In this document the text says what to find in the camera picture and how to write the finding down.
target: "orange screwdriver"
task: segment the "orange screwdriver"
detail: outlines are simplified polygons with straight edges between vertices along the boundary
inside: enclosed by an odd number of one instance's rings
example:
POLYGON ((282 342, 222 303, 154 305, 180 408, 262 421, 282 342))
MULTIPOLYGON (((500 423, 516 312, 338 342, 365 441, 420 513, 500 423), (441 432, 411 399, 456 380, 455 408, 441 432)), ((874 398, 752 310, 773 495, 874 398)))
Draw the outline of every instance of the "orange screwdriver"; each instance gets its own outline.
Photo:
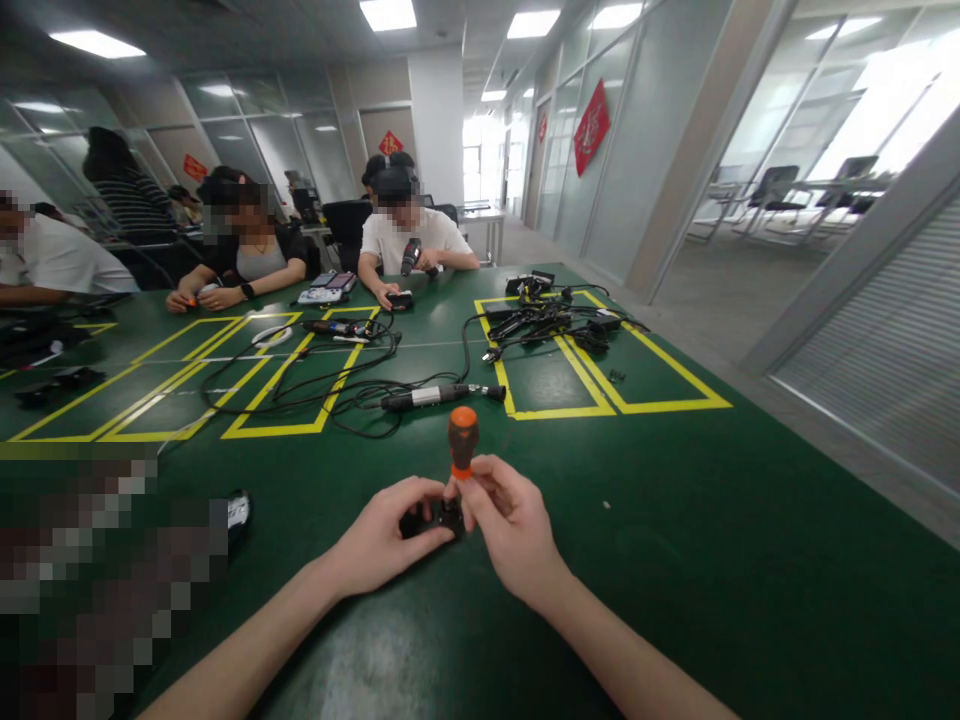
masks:
POLYGON ((463 482, 473 475, 470 461, 477 449, 477 443, 480 442, 477 413, 462 405, 450 413, 450 422, 447 423, 447 442, 450 443, 450 455, 453 458, 450 474, 463 482))

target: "ceiling light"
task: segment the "ceiling light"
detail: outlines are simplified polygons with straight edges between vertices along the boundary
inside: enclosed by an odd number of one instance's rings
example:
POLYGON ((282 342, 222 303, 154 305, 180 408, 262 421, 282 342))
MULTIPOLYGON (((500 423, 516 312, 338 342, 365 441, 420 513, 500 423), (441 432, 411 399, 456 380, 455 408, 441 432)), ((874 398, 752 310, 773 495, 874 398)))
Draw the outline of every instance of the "ceiling light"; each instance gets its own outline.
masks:
POLYGON ((509 39, 523 37, 543 37, 560 17, 559 10, 543 10, 535 13, 517 13, 513 16, 510 29, 507 30, 509 39))
MULTIPOLYGON (((840 28, 840 32, 837 33, 837 37, 853 35, 853 33, 860 32, 871 25, 876 25, 881 20, 883 20, 883 18, 853 18, 852 20, 847 20, 843 24, 843 27, 840 28)), ((837 32, 837 26, 831 25, 830 27, 825 27, 823 30, 815 32, 813 35, 807 35, 807 40, 829 40, 835 32, 837 32)))
POLYGON ((360 9, 374 32, 406 30, 417 26, 417 16, 410 0, 369 0, 360 3, 360 9))
POLYGON ((127 45, 116 38, 104 35, 96 30, 79 30, 69 33, 50 33, 50 37, 58 42, 66 43, 80 50, 85 50, 100 57, 116 60, 121 57, 140 57, 146 53, 133 45, 127 45))
POLYGON ((234 95, 246 95, 243 90, 234 90, 229 85, 201 85, 200 89, 217 97, 233 97, 234 95))
POLYGON ((626 27, 643 12, 643 3, 631 3, 629 5, 611 5, 597 13, 597 16, 590 23, 591 30, 615 30, 616 28, 626 27))
POLYGON ((33 110, 34 112, 49 112, 49 113, 61 113, 66 112, 59 105, 54 105, 53 103, 35 103, 35 102, 23 102, 23 103, 14 103, 14 107, 18 107, 21 110, 33 110))

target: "red banner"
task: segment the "red banner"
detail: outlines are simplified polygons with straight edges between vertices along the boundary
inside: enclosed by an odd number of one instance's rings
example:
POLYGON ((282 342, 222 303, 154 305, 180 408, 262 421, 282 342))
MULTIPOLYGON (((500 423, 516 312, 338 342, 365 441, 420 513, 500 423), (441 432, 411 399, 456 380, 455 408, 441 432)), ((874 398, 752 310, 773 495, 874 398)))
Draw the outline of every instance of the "red banner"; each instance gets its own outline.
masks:
POLYGON ((203 182, 207 176, 207 169, 193 155, 183 158, 183 171, 197 182, 203 182))
POLYGON ((597 148, 600 147, 609 129, 607 94, 603 90, 603 80, 600 80, 580 120, 577 134, 573 136, 573 150, 577 157, 577 177, 583 175, 583 171, 587 169, 590 159, 596 154, 597 148))
POLYGON ((397 136, 387 130, 387 134, 380 141, 380 152, 384 155, 393 155, 395 152, 403 150, 403 143, 397 140, 397 136))

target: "gray floor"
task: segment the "gray floor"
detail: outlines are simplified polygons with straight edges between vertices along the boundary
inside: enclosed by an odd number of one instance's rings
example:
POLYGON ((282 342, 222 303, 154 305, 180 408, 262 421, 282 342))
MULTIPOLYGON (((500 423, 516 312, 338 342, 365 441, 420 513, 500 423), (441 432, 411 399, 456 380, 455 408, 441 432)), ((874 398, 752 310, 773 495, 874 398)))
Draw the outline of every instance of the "gray floor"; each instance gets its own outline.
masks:
MULTIPOLYGON (((470 245, 484 249, 485 231, 471 225, 470 245)), ((724 233, 709 246, 687 242, 653 306, 568 257, 553 241, 508 216, 501 265, 563 262, 588 282, 607 287, 641 322, 806 439, 921 524, 960 549, 960 498, 846 430, 737 362, 774 322, 825 259, 811 249, 770 247, 724 233)))

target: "hand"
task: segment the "hand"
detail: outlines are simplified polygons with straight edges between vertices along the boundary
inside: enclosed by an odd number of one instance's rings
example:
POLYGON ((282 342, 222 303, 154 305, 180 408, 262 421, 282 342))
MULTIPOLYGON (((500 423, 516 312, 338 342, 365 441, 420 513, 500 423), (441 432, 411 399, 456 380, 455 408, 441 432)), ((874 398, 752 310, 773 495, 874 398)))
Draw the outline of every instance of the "hand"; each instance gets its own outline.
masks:
POLYGON ((443 494, 443 483, 408 477, 384 488, 360 513, 326 555, 331 577, 341 597, 376 590, 408 567, 455 537, 450 528, 435 527, 404 540, 400 518, 426 501, 424 519, 430 519, 429 501, 443 494))
POLYGON ((183 290, 174 290, 167 295, 167 312, 185 313, 188 309, 196 307, 196 299, 188 292, 183 290))
POLYGON ((440 258, 442 254, 442 250, 423 248, 420 250, 420 259, 417 260, 417 270, 433 270, 437 265, 441 264, 440 258))
POLYGON ((459 483, 464 525, 468 532, 480 525, 497 577, 542 613, 571 577, 553 542, 543 496, 496 455, 478 455, 472 467, 473 477, 459 483))
POLYGON ((393 310, 393 304, 389 300, 387 300, 387 295, 389 293, 399 293, 399 292, 400 292, 400 286, 397 285, 396 283, 381 283, 380 287, 378 287, 374 291, 374 295, 377 296, 377 302, 380 303, 380 306, 384 310, 393 310))
POLYGON ((197 300, 207 310, 226 310, 246 300, 240 288, 215 288, 197 296, 197 300))

